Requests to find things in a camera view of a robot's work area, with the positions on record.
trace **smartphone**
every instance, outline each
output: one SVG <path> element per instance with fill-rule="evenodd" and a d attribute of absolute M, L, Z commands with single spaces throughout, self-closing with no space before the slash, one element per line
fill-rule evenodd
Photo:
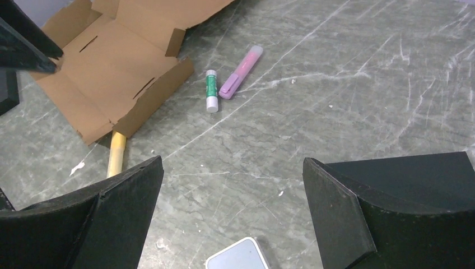
<path fill-rule="evenodd" d="M 206 260 L 206 269 L 269 269 L 269 265 L 252 237 L 246 237 Z"/>

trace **black foam piece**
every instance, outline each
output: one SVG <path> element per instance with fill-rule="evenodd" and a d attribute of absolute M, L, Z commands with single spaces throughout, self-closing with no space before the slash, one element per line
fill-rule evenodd
<path fill-rule="evenodd" d="M 0 69 L 0 115 L 5 114 L 19 103 L 16 72 Z"/>
<path fill-rule="evenodd" d="M 303 176 L 325 269 L 475 268 L 475 172 L 465 152 L 306 158 Z"/>
<path fill-rule="evenodd" d="M 0 268 L 137 268 L 161 158 L 21 211 L 0 211 Z"/>
<path fill-rule="evenodd" d="M 0 189 L 0 211 L 2 210 L 15 210 L 12 203 L 8 200 L 5 193 Z"/>
<path fill-rule="evenodd" d="M 13 0 L 0 1 L 0 67 L 54 73 L 63 51 Z"/>

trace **green glue stick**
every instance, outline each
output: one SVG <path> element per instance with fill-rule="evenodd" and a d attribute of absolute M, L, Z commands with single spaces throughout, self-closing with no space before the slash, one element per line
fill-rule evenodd
<path fill-rule="evenodd" d="M 218 88 L 216 86 L 216 76 L 216 71 L 206 71 L 206 111 L 210 113 L 218 112 Z"/>

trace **cardboard box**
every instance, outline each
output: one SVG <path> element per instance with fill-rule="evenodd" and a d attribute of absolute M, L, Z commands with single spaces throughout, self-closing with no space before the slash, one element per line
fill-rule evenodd
<path fill-rule="evenodd" d="M 60 71 L 32 74 L 89 145 L 130 137 L 194 72 L 179 61 L 185 30 L 233 0 L 75 0 L 43 27 Z"/>

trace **gray marble surface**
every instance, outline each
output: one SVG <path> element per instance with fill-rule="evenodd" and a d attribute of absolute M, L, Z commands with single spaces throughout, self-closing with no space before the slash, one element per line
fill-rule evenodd
<path fill-rule="evenodd" d="M 450 0 L 237 0 L 191 29 L 182 55 L 196 73 L 127 145 L 127 167 L 161 155 L 166 173 L 139 268 L 204 268 L 245 236 L 273 269 L 322 268 L 304 157 L 473 160 L 474 18 Z M 223 82 L 253 44 L 262 60 L 206 113 L 204 71 Z M 0 117 L 0 184 L 16 208 L 103 179 L 110 137 L 85 146 L 20 80 L 21 104 Z"/>

